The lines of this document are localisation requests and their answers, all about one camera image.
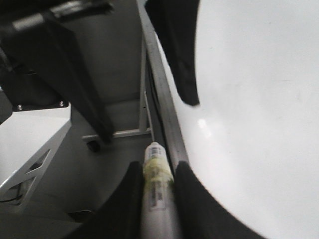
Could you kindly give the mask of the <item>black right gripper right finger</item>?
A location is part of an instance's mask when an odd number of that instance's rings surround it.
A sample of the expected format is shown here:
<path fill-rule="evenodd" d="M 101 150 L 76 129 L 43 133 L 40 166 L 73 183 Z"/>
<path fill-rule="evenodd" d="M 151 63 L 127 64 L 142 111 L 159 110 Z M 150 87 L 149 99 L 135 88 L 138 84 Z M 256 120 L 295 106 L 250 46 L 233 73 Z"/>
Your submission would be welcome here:
<path fill-rule="evenodd" d="M 186 239 L 262 238 L 209 194 L 187 162 L 179 162 L 174 180 L 181 228 Z"/>

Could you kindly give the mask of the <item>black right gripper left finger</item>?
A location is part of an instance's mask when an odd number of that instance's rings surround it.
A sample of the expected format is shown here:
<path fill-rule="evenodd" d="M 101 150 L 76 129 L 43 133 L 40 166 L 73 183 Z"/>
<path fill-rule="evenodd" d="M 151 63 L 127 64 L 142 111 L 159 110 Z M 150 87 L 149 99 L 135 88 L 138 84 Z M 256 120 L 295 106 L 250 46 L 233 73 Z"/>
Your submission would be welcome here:
<path fill-rule="evenodd" d="M 118 187 L 102 207 L 65 236 L 66 239 L 136 239 L 139 234 L 143 168 L 131 162 Z"/>

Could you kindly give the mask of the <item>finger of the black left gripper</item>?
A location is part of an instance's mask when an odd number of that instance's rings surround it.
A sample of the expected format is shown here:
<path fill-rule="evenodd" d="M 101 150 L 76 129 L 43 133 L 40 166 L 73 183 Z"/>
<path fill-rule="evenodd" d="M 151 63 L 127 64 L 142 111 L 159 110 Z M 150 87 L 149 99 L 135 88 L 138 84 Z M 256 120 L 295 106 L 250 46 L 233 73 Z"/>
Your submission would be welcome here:
<path fill-rule="evenodd" d="M 52 16 L 1 16 L 0 83 L 45 82 L 64 97 L 105 143 L 114 125 L 103 110 L 75 33 Z"/>
<path fill-rule="evenodd" d="M 199 105 L 195 74 L 198 0 L 148 0 L 145 10 L 163 48 L 181 100 Z"/>

